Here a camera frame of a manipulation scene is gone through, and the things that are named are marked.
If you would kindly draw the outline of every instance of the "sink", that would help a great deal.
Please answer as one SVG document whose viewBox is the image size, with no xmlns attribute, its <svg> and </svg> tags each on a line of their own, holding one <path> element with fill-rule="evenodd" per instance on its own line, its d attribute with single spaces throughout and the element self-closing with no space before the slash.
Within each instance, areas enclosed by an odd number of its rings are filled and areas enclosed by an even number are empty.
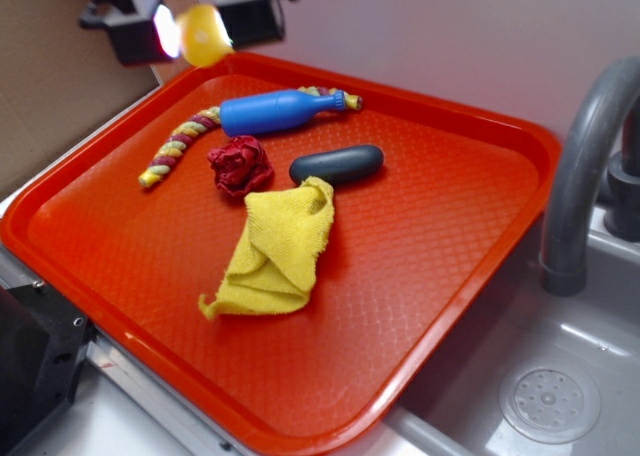
<svg viewBox="0 0 640 456">
<path fill-rule="evenodd" d="M 558 297 L 540 287 L 541 231 L 400 398 L 459 448 L 437 454 L 640 454 L 640 246 L 591 230 L 587 287 Z"/>
</svg>

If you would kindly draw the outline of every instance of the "yellow towel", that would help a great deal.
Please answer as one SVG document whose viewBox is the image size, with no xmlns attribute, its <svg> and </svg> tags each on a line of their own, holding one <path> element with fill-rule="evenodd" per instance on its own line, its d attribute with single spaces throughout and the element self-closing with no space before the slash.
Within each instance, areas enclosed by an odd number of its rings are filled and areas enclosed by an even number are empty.
<svg viewBox="0 0 640 456">
<path fill-rule="evenodd" d="M 298 188 L 250 193 L 247 222 L 213 303 L 199 299 L 200 311 L 216 314 L 283 314 L 309 302 L 316 261 L 333 224 L 333 188 L 310 177 Z"/>
</svg>

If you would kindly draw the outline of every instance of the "yellow ball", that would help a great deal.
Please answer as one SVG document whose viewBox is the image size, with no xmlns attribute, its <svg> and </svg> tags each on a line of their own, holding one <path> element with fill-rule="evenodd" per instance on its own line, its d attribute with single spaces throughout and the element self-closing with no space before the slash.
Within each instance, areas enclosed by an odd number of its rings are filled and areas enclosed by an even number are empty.
<svg viewBox="0 0 640 456">
<path fill-rule="evenodd" d="M 233 53 L 231 40 L 215 7 L 198 4 L 177 20 L 182 56 L 192 66 L 211 66 Z"/>
</svg>

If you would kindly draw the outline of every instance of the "red flower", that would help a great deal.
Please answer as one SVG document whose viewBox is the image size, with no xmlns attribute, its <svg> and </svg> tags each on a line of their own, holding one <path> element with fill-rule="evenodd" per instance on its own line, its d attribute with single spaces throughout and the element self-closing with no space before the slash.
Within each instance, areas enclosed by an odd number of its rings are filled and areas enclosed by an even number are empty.
<svg viewBox="0 0 640 456">
<path fill-rule="evenodd" d="M 273 167 L 253 136 L 236 136 L 224 148 L 209 151 L 216 187 L 231 196 L 245 196 L 273 174 Z"/>
</svg>

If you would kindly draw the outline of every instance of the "gray faucet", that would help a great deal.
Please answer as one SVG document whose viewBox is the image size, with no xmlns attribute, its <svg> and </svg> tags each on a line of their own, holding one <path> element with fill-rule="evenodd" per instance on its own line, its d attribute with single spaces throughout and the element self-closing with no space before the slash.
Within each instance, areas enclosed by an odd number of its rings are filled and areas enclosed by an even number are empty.
<svg viewBox="0 0 640 456">
<path fill-rule="evenodd" d="M 622 151 L 609 158 L 622 129 Z M 546 210 L 540 251 L 541 284 L 551 294 L 586 285 L 586 246 L 593 207 L 609 160 L 613 206 L 605 227 L 640 241 L 640 57 L 607 67 L 571 125 Z"/>
</svg>

